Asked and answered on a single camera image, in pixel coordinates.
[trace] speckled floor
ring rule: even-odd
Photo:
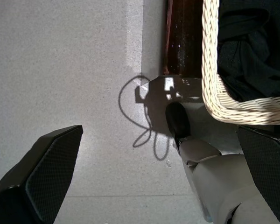
[[[172,100],[187,102],[195,136],[240,152],[199,80],[139,87],[142,23],[138,0],[0,0],[0,179],[41,135],[84,128],[57,224],[205,223],[168,137]]]

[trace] textured black pad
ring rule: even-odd
[[[26,193],[39,218],[52,224],[70,186],[82,130],[54,140],[26,182]]]
[[[0,224],[52,224],[69,188],[82,126],[40,137],[0,180]]]
[[[238,139],[256,187],[280,222],[280,137],[240,127]]]

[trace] braided wicker rim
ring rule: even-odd
[[[208,112],[225,123],[280,125],[280,97],[237,102],[217,74],[218,9],[219,0],[204,0],[202,90]]]

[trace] black rubber foot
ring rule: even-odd
[[[179,148],[180,139],[191,135],[191,127],[186,110],[180,103],[173,102],[166,107],[165,114],[169,131]]]

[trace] black cloth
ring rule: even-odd
[[[218,73],[237,101],[280,96],[280,0],[221,0]]]

